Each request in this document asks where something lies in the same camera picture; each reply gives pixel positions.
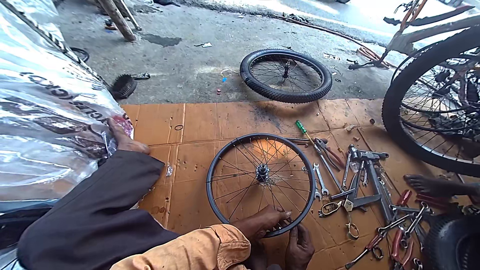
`concrete floor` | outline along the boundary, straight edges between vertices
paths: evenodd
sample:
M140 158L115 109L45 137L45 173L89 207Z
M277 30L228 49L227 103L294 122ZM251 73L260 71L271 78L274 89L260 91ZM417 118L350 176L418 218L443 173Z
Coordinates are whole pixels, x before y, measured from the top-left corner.
M357 44L309 27L280 20L217 12L187 6L135 4L136 19L144 28L137 41L125 42L118 31L104 29L106 16L79 0L66 0L58 7L60 28L70 46L90 53L88 64L108 82L123 73L149 72L152 78L139 81L124 104L202 103L264 100L251 91L238 73L241 60L250 52L291 46L311 55L331 72L336 72L334 98L382 98L393 70L374 67L346 71L346 59L366 61L356 54ZM211 42L212 47L194 45ZM378 53L380 46L369 47ZM340 60L326 59L324 53ZM399 63L404 56L387 58Z

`green handle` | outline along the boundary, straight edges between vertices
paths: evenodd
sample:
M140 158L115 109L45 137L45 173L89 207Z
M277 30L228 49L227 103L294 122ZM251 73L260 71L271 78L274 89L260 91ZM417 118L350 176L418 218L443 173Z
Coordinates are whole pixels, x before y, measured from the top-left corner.
M303 132L303 134L307 133L307 130L303 127L303 125L300 123L300 120L296 120L295 124L297 124L297 127Z

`orange sleeve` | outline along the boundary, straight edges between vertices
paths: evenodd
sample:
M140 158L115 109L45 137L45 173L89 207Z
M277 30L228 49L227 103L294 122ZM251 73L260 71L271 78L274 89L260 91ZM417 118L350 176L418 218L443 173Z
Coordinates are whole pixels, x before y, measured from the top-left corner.
M239 229L213 225L179 236L143 254L132 255L110 270L233 270L250 255L250 242Z

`white plastic sack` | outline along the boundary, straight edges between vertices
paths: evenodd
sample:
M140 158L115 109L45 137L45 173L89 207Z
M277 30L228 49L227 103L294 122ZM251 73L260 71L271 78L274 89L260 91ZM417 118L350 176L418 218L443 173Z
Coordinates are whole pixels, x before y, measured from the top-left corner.
M91 175L115 151L108 117L133 136L101 78L39 34L63 40L57 15L50 0L0 0L2 201L60 198Z

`foot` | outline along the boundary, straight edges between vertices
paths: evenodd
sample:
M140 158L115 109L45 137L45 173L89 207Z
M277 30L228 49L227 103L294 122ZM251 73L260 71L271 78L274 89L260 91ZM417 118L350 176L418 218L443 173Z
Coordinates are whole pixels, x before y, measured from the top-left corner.
M427 178L423 175L416 174L406 174L403 178L418 193L434 197L476 194L476 188L469 184L456 183L444 179Z
M252 241L250 256L244 265L247 269L251 270L266 270L267 269L267 255L264 245L259 241Z
M148 145L132 140L125 133L123 128L117 125L113 119L108 118L107 122L110 126L110 129L112 130L113 136L117 140L118 150L135 151L147 155L150 154L150 147L148 147Z

